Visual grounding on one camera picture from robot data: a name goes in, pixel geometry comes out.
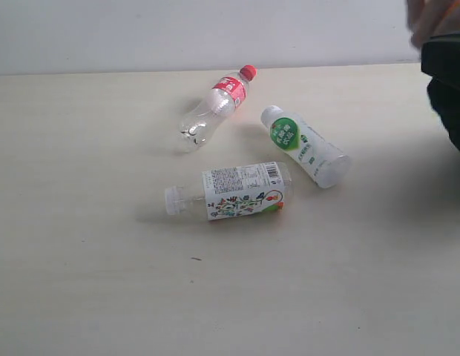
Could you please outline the black-sleeved forearm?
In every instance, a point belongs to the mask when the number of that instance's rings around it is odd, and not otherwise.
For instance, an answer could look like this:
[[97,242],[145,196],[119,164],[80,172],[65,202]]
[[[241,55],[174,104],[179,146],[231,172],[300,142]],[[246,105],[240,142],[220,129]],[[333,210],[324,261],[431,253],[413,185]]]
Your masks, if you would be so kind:
[[421,48],[427,94],[452,144],[460,151],[460,31],[430,38]]

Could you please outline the person's open hand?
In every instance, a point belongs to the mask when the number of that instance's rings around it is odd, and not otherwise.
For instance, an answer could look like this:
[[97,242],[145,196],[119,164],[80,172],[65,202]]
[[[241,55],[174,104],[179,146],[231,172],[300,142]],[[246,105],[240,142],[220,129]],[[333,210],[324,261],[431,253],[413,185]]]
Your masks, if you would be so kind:
[[460,1],[406,0],[411,44],[420,49],[433,36],[460,30]]

